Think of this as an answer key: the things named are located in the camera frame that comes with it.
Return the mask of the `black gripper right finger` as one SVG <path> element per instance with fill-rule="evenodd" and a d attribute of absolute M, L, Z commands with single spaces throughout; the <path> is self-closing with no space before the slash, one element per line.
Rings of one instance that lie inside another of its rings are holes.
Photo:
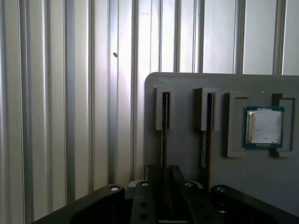
<path fill-rule="evenodd" d="M 298 216 L 226 185 L 209 191 L 185 181 L 178 166 L 170 166 L 174 208 L 194 224 L 297 224 Z"/>

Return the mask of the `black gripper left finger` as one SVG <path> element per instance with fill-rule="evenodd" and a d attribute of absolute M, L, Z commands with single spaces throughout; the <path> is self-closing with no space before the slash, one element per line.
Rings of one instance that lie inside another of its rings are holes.
<path fill-rule="evenodd" d="M 145 180 L 125 189 L 106 185 L 36 221 L 37 224 L 156 224 L 155 165 L 146 167 Z"/>

